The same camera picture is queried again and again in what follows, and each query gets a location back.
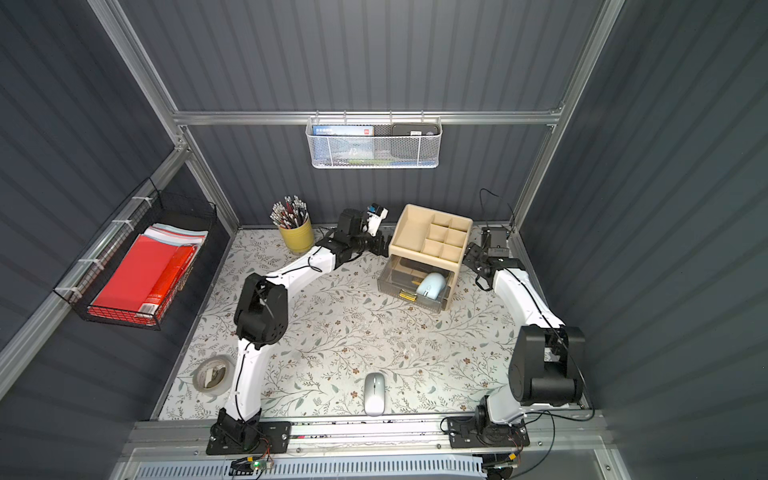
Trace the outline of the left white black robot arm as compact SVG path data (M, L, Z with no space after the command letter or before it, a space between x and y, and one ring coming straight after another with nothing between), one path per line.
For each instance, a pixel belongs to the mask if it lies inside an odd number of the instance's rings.
M336 227L299 259L279 270L246 277L234 313L236 371L217 426L237 431L256 427L271 350L287 331L292 299L313 281L365 252L387 256L389 239L380 231L387 215L388 210L376 203L363 211L346 209Z

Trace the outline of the light blue computer mouse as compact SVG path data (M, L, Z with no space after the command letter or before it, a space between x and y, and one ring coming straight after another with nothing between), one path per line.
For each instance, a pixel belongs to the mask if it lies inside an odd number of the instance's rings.
M446 278L438 273L431 272L421 281L416 294L430 300L437 300L447 285Z

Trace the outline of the clear top drawer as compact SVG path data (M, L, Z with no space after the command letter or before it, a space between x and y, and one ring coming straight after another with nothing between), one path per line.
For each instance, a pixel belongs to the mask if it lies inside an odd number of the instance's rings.
M437 300L416 294L421 281L431 272L442 274L447 285ZM424 309L439 313L447 309L452 293L451 282L455 279L453 272L405 257L392 255L381 272L377 287L380 293L411 302Z

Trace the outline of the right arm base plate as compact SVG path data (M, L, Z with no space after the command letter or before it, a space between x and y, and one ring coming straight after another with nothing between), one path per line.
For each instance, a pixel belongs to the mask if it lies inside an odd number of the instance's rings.
M475 417L457 416L445 417L440 429L448 435L453 449L508 448L519 451L530 445L523 425L480 425Z

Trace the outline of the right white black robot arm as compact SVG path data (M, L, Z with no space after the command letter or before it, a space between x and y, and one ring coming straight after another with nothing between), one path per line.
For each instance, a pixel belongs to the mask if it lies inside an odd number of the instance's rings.
M476 274L476 285L495 294L513 318L524 322L513 348L508 385L485 396L476 409L481 432L520 423L527 407L574 405L586 390L579 367L585 336L549 309L523 262L512 256L509 236L503 227L484 227L480 242L468 246L463 260Z

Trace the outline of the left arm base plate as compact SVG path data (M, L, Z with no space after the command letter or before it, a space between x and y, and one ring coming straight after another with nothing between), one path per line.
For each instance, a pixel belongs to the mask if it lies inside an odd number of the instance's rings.
M290 441L290 422L245 424L239 420L217 421L210 429L207 455L261 455L286 453Z

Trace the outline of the beige drawer organizer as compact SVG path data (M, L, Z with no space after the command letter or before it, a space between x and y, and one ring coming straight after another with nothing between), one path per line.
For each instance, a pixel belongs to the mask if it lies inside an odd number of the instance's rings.
M414 204L398 219L389 254L446 270L456 283L469 243L473 220Z

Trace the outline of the grey computer mouse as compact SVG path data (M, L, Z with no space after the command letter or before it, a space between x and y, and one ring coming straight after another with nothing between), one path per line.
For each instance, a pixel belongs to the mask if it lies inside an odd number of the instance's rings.
M366 375L363 389L364 412L368 416L381 416L386 407L385 377L381 372Z

